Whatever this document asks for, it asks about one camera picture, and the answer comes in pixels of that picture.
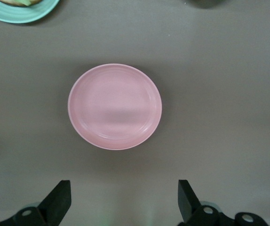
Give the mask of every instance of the pink plate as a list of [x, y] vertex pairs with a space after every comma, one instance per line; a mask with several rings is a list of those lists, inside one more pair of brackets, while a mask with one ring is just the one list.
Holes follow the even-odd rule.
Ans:
[[100, 65], [73, 85], [68, 113], [89, 143], [110, 150], [141, 144], [157, 128], [161, 97], [152, 80], [128, 65]]

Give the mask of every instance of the turquoise plate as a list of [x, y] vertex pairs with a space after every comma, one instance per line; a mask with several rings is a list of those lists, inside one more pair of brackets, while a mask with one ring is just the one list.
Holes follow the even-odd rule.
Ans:
[[0, 2], [0, 20], [15, 24], [39, 20], [48, 14], [58, 2], [59, 0], [43, 0], [28, 7], [14, 7]]

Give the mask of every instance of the bread slice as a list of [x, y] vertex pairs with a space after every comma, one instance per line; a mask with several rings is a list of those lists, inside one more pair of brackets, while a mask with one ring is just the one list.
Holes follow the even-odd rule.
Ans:
[[[5, 4], [11, 5], [11, 6], [26, 6], [18, 1], [15, 1], [15, 0], [0, 0], [0, 1], [5, 3]], [[34, 4], [41, 2], [42, 0], [29, 0], [29, 1], [31, 2], [30, 5], [34, 5]]]

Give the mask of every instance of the plate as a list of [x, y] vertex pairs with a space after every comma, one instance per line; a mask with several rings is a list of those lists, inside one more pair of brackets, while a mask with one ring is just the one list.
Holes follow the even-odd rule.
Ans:
[[70, 121], [78, 134], [104, 149], [123, 150], [148, 139], [162, 113], [153, 81], [128, 65], [100, 65], [84, 73], [68, 99]]
[[0, 2], [0, 20], [23, 24], [39, 20], [48, 14], [60, 0], [43, 0], [28, 7], [14, 7]]

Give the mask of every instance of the gray table surface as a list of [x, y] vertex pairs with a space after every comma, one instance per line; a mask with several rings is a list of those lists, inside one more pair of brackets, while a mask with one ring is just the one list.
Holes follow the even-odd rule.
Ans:
[[[270, 225], [270, 1], [61, 0], [31, 24], [0, 22], [0, 219], [71, 180], [62, 226], [175, 226], [177, 182], [229, 217]], [[67, 114], [74, 82], [105, 63], [157, 85], [143, 144], [107, 151]]]

